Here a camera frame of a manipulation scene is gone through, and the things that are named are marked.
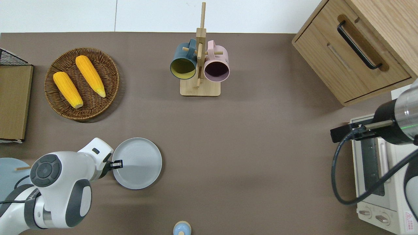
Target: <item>wooden board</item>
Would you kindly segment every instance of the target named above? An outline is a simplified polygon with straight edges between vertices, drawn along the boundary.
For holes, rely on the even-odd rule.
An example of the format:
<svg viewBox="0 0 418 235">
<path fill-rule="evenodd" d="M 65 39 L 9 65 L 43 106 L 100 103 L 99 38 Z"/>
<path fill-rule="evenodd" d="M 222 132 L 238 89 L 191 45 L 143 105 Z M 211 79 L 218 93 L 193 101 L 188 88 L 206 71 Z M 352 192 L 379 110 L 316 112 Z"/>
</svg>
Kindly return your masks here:
<svg viewBox="0 0 418 235">
<path fill-rule="evenodd" d="M 0 66 L 0 139 L 25 138 L 33 66 Z"/>
<path fill-rule="evenodd" d="M 212 82 L 208 79 L 201 79 L 199 88 L 197 84 L 198 74 L 188 80 L 180 80 L 180 94 L 183 96 L 219 96 L 221 94 L 221 83 Z"/>
</svg>

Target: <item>white wall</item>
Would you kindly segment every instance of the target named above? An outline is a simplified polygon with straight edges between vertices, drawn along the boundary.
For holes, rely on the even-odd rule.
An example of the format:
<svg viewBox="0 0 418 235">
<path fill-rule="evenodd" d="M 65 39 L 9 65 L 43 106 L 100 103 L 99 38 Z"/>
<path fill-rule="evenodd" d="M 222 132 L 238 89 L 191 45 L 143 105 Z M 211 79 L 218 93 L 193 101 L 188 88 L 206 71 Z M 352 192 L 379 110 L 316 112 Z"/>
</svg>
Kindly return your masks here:
<svg viewBox="0 0 418 235">
<path fill-rule="evenodd" d="M 216 33 L 296 33 L 321 0 L 206 0 Z M 0 32 L 195 32 L 201 0 L 0 0 Z"/>
</svg>

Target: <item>round woven tray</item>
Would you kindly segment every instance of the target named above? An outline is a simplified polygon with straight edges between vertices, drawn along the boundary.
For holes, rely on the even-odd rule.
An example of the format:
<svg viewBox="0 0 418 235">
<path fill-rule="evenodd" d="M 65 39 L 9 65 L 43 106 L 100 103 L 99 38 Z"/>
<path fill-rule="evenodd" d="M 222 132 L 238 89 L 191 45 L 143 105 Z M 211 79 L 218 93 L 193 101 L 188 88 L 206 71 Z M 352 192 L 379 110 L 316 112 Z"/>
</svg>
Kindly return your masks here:
<svg viewBox="0 0 418 235">
<path fill-rule="evenodd" d="M 84 79 L 75 62 L 79 55 L 87 56 L 92 62 L 103 82 L 106 97 L 103 98 L 94 92 Z M 68 74 L 83 100 L 82 107 L 73 108 L 58 90 L 53 80 L 56 72 Z M 118 88 L 119 72 L 110 56 L 94 48 L 76 48 L 64 53 L 52 63 L 45 77 L 44 90 L 48 103 L 59 115 L 73 120 L 86 120 L 105 111 L 115 99 Z"/>
</svg>

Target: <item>wooden mug holder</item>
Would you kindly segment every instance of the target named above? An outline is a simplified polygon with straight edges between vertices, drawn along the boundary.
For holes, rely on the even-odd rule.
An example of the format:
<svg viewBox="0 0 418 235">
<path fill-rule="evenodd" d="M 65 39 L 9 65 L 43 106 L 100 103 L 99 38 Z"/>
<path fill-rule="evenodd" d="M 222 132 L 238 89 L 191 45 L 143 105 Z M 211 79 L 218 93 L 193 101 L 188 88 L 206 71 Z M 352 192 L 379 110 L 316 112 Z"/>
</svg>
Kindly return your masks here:
<svg viewBox="0 0 418 235">
<path fill-rule="evenodd" d="M 206 51 L 206 29 L 205 23 L 206 3 L 202 3 L 202 13 L 200 19 L 200 28 L 196 30 L 196 48 L 197 65 L 196 74 L 187 80 L 180 80 L 180 94 L 183 96 L 209 96 L 216 97 L 221 94 L 221 83 L 212 82 L 206 79 L 203 75 L 203 67 L 205 64 Z"/>
</svg>

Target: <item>wooden drawer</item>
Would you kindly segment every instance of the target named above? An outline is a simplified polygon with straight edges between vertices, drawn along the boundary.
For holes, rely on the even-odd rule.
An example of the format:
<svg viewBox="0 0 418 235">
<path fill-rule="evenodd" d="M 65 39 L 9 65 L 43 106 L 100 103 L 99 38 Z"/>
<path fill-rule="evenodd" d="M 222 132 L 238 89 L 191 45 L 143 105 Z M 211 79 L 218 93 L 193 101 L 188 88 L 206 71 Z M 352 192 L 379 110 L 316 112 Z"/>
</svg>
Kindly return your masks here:
<svg viewBox="0 0 418 235">
<path fill-rule="evenodd" d="M 342 32 L 337 30 L 340 24 Z M 342 34 L 347 35 L 359 52 L 355 52 Z M 344 0 L 323 1 L 296 35 L 293 45 L 343 105 L 405 86 L 416 78 L 404 61 L 399 62 L 401 56 L 366 15 L 356 13 Z M 371 69 L 367 61 L 369 66 L 381 65 Z"/>
</svg>

